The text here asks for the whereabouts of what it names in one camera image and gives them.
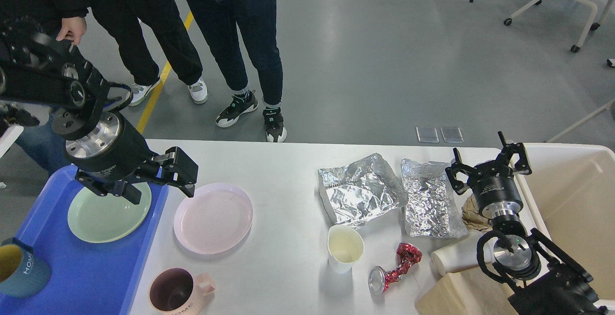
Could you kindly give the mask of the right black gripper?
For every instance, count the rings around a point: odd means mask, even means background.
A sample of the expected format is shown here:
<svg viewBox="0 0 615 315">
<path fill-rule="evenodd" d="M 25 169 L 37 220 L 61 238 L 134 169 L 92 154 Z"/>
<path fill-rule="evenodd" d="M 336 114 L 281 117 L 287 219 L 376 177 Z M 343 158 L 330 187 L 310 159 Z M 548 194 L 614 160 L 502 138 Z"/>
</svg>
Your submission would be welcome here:
<svg viewBox="0 0 615 315">
<path fill-rule="evenodd" d="M 490 174 L 464 164 L 457 148 L 453 148 L 451 165 L 444 169 L 456 194 L 462 195 L 468 189 L 472 190 L 479 214 L 487 219 L 518 214 L 523 204 L 514 176 L 532 174 L 524 144 L 507 142 L 502 131 L 498 131 L 498 136 L 502 149 L 492 161 Z M 459 173 L 466 175 L 467 180 L 457 179 Z"/>
</svg>

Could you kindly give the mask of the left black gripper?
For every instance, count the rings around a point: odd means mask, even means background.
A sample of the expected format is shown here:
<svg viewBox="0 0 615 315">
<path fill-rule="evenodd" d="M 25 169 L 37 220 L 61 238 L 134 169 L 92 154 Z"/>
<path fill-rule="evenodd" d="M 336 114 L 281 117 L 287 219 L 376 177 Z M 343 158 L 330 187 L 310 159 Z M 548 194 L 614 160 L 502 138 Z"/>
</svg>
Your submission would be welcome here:
<svg viewBox="0 0 615 315">
<path fill-rule="evenodd" d="M 198 164 L 178 146 L 162 155 L 152 152 L 119 113 L 103 112 L 90 133 L 66 141 L 64 155 L 78 168 L 74 178 L 101 197 L 112 194 L 140 204 L 141 191 L 132 181 L 168 184 L 189 198 L 194 196 Z"/>
</svg>

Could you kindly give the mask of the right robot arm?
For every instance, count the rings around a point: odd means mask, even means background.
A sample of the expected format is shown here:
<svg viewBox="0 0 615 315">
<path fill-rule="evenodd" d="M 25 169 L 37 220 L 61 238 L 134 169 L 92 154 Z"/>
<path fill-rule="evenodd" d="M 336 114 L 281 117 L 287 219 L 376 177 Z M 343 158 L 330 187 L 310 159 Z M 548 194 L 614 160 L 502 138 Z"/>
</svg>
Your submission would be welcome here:
<svg viewBox="0 0 615 315">
<path fill-rule="evenodd" d="M 466 165 L 454 148 L 445 169 L 458 195 L 472 191 L 491 226 L 477 243 L 479 268 L 512 289 L 508 300 L 519 315 L 607 315 L 607 306 L 596 306 L 593 276 L 545 234 L 521 223 L 524 206 L 514 176 L 530 175 L 531 164 L 524 144 L 507 142 L 502 132 L 498 136 L 502 149 L 496 159 Z"/>
</svg>

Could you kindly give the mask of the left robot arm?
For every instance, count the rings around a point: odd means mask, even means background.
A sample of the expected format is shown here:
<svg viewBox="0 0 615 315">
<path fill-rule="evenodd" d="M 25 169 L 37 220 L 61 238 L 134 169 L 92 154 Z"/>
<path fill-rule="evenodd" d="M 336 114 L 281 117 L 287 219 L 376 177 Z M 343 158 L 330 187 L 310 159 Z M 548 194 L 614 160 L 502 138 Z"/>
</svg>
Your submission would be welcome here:
<svg viewBox="0 0 615 315">
<path fill-rule="evenodd" d="M 1 100 L 56 110 L 53 131 L 77 166 L 75 179 L 94 194 L 139 204 L 135 184 L 151 182 L 194 195 L 198 166 L 181 148 L 158 155 L 121 114 L 131 89 L 104 79 L 77 47 L 56 41 L 23 17 L 1 23 Z"/>
</svg>

